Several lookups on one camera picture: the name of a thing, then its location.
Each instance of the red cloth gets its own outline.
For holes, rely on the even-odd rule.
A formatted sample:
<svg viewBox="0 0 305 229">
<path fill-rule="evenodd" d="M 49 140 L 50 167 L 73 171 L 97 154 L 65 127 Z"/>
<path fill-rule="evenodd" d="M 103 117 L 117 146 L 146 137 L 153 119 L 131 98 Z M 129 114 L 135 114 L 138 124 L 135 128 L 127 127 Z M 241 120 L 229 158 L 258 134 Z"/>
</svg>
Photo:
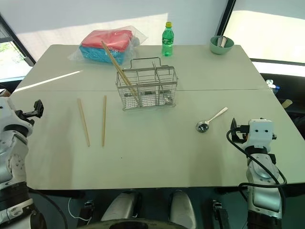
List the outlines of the red cloth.
<svg viewBox="0 0 305 229">
<path fill-rule="evenodd" d="M 81 42 L 83 47 L 103 49 L 102 41 L 110 50 L 124 52 L 132 38 L 130 30 L 94 30 Z"/>
</svg>

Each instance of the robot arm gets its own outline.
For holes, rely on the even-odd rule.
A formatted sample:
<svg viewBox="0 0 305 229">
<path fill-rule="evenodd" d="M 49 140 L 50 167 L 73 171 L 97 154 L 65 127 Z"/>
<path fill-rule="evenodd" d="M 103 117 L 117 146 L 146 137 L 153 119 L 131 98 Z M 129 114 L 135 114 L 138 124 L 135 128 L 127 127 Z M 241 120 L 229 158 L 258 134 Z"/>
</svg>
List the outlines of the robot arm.
<svg viewBox="0 0 305 229">
<path fill-rule="evenodd" d="M 16 111 L 11 100 L 0 97 L 0 227 L 44 228 L 43 216 L 36 210 L 26 185 L 25 156 L 34 120 L 41 117 L 40 100 L 29 113 Z"/>
<path fill-rule="evenodd" d="M 269 120 L 254 119 L 249 121 L 249 125 L 237 126 L 233 119 L 231 130 L 228 132 L 232 135 L 232 140 L 228 140 L 235 147 L 235 143 L 241 143 L 241 147 L 236 148 L 247 155 L 246 176 L 249 183 L 242 183 L 240 187 L 248 186 L 249 229 L 282 228 L 283 197 L 279 187 L 286 184 L 286 180 L 275 166 L 275 156 L 269 154 L 270 142 L 276 139 L 273 130 L 273 123 Z M 243 134 L 242 139 L 236 131 Z M 279 175 L 284 178 L 284 183 L 280 185 L 277 181 Z"/>
</svg>

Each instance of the table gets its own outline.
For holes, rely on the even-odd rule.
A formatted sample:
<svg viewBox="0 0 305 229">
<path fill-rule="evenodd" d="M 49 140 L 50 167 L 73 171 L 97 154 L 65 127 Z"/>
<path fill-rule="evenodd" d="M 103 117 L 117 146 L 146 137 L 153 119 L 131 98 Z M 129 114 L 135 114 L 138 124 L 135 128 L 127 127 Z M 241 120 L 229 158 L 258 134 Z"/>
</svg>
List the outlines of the table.
<svg viewBox="0 0 305 229">
<path fill-rule="evenodd" d="M 28 87 L 31 91 L 116 91 L 115 68 L 98 62 L 70 61 L 68 56 L 76 50 L 77 45 L 50 46 L 17 90 Z M 139 46 L 136 54 L 140 58 L 160 57 L 161 47 Z M 161 60 L 162 64 L 176 68 L 178 90 L 268 89 L 239 45 L 226 55 L 211 53 L 207 45 L 175 46 L 174 55 Z"/>
<path fill-rule="evenodd" d="M 102 100 L 107 95 L 105 147 Z M 231 120 L 274 121 L 271 143 L 289 183 L 304 182 L 305 141 L 270 90 L 177 91 L 176 106 L 123 111 L 116 91 L 15 92 L 16 108 L 41 99 L 26 157 L 28 184 L 36 189 L 237 186 L 246 181 L 246 158 L 227 140 Z M 76 99 L 81 98 L 91 146 L 87 147 Z M 208 132 L 195 124 L 224 106 Z"/>
</svg>

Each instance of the green bowl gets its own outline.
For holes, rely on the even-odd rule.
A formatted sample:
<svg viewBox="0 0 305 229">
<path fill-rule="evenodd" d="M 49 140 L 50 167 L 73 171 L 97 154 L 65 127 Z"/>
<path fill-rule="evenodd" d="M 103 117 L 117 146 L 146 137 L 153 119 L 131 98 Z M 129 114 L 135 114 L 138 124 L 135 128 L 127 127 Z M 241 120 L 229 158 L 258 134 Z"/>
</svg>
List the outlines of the green bowl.
<svg viewBox="0 0 305 229">
<path fill-rule="evenodd" d="M 211 52 L 218 54 L 218 55 L 222 55 L 225 54 L 226 52 L 228 52 L 234 45 L 234 41 L 232 41 L 230 38 L 227 38 L 227 42 L 224 46 L 224 48 L 222 47 L 218 47 L 217 46 L 217 39 L 221 37 L 221 36 L 214 36 L 211 38 L 210 40 L 210 50 Z"/>
</svg>

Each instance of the plastic bag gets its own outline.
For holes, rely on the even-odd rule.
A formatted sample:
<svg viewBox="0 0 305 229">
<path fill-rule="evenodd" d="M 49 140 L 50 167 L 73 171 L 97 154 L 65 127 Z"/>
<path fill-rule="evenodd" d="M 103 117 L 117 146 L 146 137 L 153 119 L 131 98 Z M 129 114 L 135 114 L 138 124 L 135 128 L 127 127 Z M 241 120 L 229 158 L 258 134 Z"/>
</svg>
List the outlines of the plastic bag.
<svg viewBox="0 0 305 229">
<path fill-rule="evenodd" d="M 114 30 L 94 30 L 82 40 L 77 51 L 70 55 L 68 59 L 111 63 L 107 52 L 103 48 L 103 41 L 118 64 L 122 64 L 134 58 L 134 47 L 140 45 L 146 39 L 147 37 L 133 26 Z"/>
</svg>

